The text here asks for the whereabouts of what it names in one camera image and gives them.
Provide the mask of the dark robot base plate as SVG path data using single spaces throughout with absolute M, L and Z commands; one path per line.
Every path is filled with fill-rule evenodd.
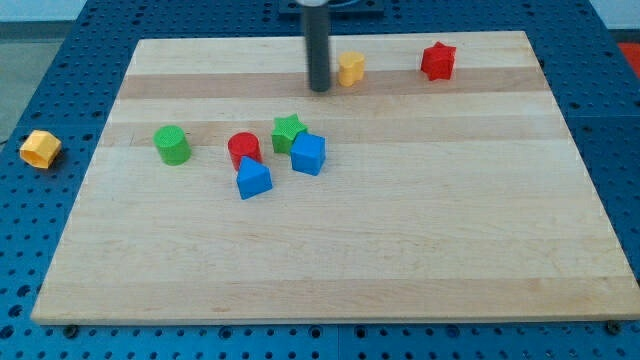
M 384 12 L 385 0 L 329 0 L 332 14 L 380 14 Z M 299 15 L 301 6 L 296 0 L 277 0 L 280 15 Z

